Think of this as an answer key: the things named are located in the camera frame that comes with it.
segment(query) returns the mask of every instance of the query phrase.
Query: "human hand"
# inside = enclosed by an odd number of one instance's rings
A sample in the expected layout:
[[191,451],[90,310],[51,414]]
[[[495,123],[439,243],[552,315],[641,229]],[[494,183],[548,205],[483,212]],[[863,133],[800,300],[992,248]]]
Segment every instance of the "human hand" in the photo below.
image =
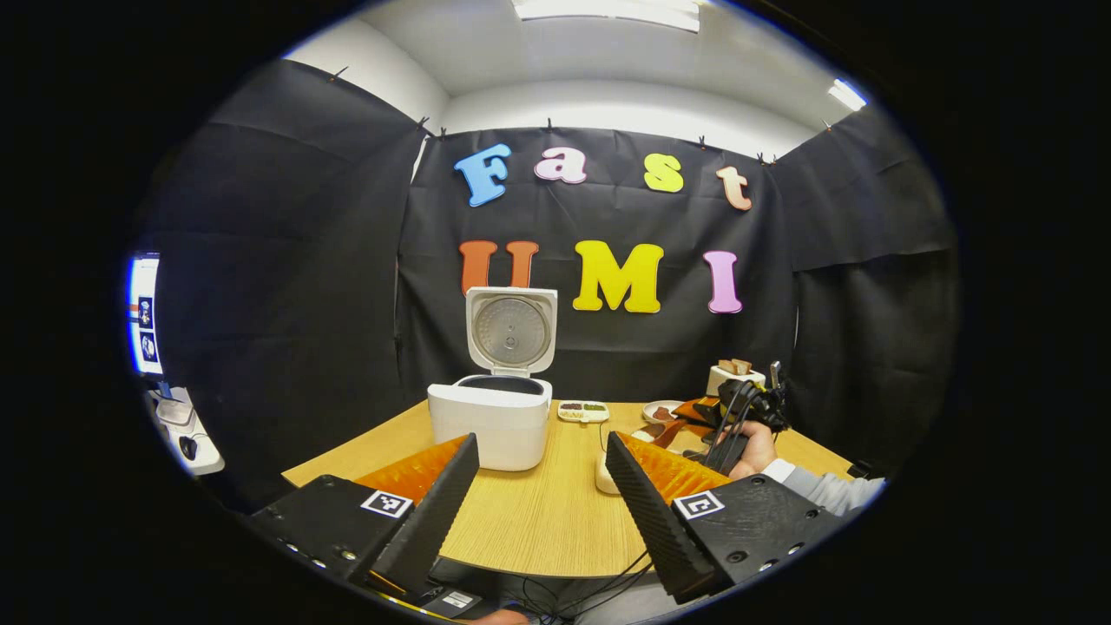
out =
[[[721,433],[718,444],[725,440],[728,432]],[[775,454],[775,443],[771,437],[771,429],[760,422],[747,421],[741,424],[741,434],[749,437],[741,460],[729,472],[730,480],[744,480],[762,472],[779,456]]]

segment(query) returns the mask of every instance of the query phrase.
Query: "white ceiling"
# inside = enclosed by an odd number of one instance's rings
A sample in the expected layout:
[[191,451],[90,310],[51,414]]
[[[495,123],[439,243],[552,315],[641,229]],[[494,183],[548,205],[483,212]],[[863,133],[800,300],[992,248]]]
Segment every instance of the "white ceiling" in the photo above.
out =
[[697,34],[599,18],[522,22],[510,0],[394,0],[360,17],[452,97],[541,80],[634,80],[717,93],[814,130],[850,112],[827,92],[837,74],[800,43],[710,2]]

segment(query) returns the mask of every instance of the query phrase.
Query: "black fabric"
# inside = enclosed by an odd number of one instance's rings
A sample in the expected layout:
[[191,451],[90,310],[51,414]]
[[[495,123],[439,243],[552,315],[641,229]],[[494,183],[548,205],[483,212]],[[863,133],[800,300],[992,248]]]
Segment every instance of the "black fabric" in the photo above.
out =
[[864,107],[791,150],[773,173],[795,271],[955,243],[941,187],[877,107]]
[[[469,187],[454,163],[497,143],[506,192],[470,206]],[[570,184],[538,178],[533,167],[550,147],[587,155],[587,181]],[[683,188],[649,189],[644,157],[673,154]],[[715,171],[734,165],[748,178],[753,208],[740,211],[725,199]],[[767,371],[788,364],[794,303],[785,223],[768,168],[755,160],[698,144],[634,132],[591,129],[513,129],[429,139],[413,180],[400,245],[398,319],[401,372],[410,402],[424,399],[429,384],[451,384],[481,373],[467,350],[466,299],[461,290],[460,243],[490,240],[489,283],[508,285],[511,256],[506,243],[531,240],[531,285],[559,291],[558,339],[551,369],[537,377],[563,399],[634,402],[690,399],[705,391],[710,364],[739,357]],[[634,314],[623,305],[574,310],[582,262],[580,240],[605,241],[618,263],[638,243],[663,248],[658,273],[657,314]],[[715,315],[708,309],[711,274],[702,253],[732,251],[737,295],[743,310]]]
[[168,382],[188,387],[241,507],[394,416],[397,239],[424,132],[293,61],[181,149],[150,209]]
[[957,269],[950,249],[799,272],[791,424],[869,477],[897,470],[950,383]]

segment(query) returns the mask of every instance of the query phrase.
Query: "open lid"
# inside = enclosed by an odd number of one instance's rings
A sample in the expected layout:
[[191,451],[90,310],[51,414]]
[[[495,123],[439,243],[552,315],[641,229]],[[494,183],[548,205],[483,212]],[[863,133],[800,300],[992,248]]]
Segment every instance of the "open lid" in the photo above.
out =
[[492,374],[529,377],[556,356],[553,289],[471,286],[467,291],[467,347]]

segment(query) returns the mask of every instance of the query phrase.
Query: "cable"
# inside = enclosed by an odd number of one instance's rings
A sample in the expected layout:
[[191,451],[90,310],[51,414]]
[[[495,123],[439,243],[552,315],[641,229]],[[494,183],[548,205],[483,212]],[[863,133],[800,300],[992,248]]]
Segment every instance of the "cable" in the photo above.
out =
[[725,409],[724,416],[721,417],[721,423],[718,424],[718,430],[713,433],[713,438],[710,441],[710,448],[705,451],[705,457],[702,458],[702,466],[708,467],[707,463],[710,462],[710,454],[713,453],[713,448],[718,445],[718,440],[721,438],[721,433],[725,429],[725,422],[729,421],[729,414],[733,411],[733,404],[737,399],[741,396],[740,389],[733,394],[733,399],[729,401],[729,407]]
[[512,596],[514,599],[517,599],[519,602],[522,602],[522,605],[524,605],[524,607],[527,607],[527,608],[531,609],[532,612],[537,613],[537,615],[540,616],[540,623],[541,623],[541,625],[548,625],[550,622],[546,623],[544,622],[544,616],[553,614],[556,612],[556,604],[552,603],[552,604],[548,604],[547,606],[543,606],[543,605],[541,605],[541,602],[538,602],[538,601],[533,599],[531,596],[529,596],[529,582],[532,582],[537,586],[540,586],[546,593],[548,593],[549,595],[551,595],[552,602],[558,603],[559,597],[556,595],[556,593],[553,593],[552,589],[549,588],[547,585],[541,584],[540,582],[538,582],[538,581],[536,581],[536,579],[533,579],[531,577],[528,577],[526,575],[518,575],[516,573],[506,573],[506,575],[509,575],[510,577],[517,577],[518,579],[523,579],[524,581],[524,583],[521,584],[521,592],[524,594],[524,599],[521,599],[516,594],[510,594],[510,596]]
[[729,431],[729,435],[727,436],[727,438],[729,438],[729,447],[725,448],[725,453],[722,454],[721,456],[720,466],[717,470],[714,470],[718,473],[721,473],[722,470],[725,468],[725,463],[729,462],[729,457],[733,453],[733,447],[737,446],[737,440],[741,437],[741,426],[744,425],[744,417],[749,414],[749,409],[752,406],[753,399],[754,396],[749,397],[748,402],[744,403],[744,406],[737,415],[737,422],[733,424],[733,427]]
[[624,575],[625,573],[629,573],[630,571],[632,571],[632,567],[637,566],[637,563],[639,563],[640,561],[644,560],[644,556],[647,556],[647,555],[648,555],[648,550],[644,550],[644,553],[642,553],[639,556],[637,556],[637,560],[632,561],[632,564],[630,564],[629,566],[627,566],[624,568],[624,571],[622,571],[621,573],[618,573],[617,575],[614,575],[613,577],[611,577],[609,579],[609,582],[607,582],[605,584],[602,584],[601,587],[594,589],[593,592],[587,594],[583,597],[579,597],[578,599],[572,601],[570,604],[563,606],[562,608],[559,607],[558,602],[557,602],[557,606],[556,606],[556,608],[557,608],[557,616],[559,616],[559,614],[558,614],[559,612],[564,612],[564,611],[571,609],[572,607],[581,605],[583,602],[589,601],[592,597],[595,597],[595,596],[604,593],[605,591],[610,591],[610,589],[615,588],[617,586],[620,586],[622,583],[625,582],[624,579],[621,579],[621,576]]
[[[613,593],[613,595],[611,595],[611,596],[607,597],[607,598],[605,598],[604,601],[601,601],[601,602],[598,602],[597,604],[594,604],[594,605],[592,605],[592,606],[588,607],[587,609],[584,609],[584,611],[582,611],[582,612],[579,612],[579,613],[574,614],[573,616],[571,616],[571,617],[570,617],[570,618],[571,618],[571,621],[573,622],[574,619],[579,618],[579,617],[580,617],[580,616],[582,616],[583,614],[587,614],[587,613],[588,613],[588,612],[590,612],[591,609],[594,609],[595,607],[599,607],[599,606],[603,605],[604,603],[607,603],[607,602],[609,602],[609,601],[612,601],[612,599],[617,598],[617,597],[618,597],[618,596],[619,596],[619,595],[620,595],[621,593],[623,593],[623,592],[628,591],[629,588],[632,588],[632,587],[633,587],[633,585],[634,585],[634,584],[637,584],[637,581],[638,581],[638,579],[640,579],[640,578],[641,578],[641,577],[642,577],[642,576],[643,576],[643,575],[644,575],[645,573],[648,573],[648,569],[649,569],[649,568],[651,568],[651,567],[652,567],[652,563],[648,563],[648,564],[645,564],[643,568],[641,568],[641,569],[640,569],[639,572],[637,572],[637,574],[635,574],[635,575],[633,575],[633,576],[632,576],[631,578],[629,578],[629,581],[628,581],[628,582],[625,583],[625,586],[624,586],[624,588],[621,588],[621,589],[620,589],[620,591],[618,591],[617,593]],[[562,619],[567,619],[567,617],[564,617],[564,616],[562,616],[562,615],[558,615],[558,616],[559,616],[560,618],[562,618]]]

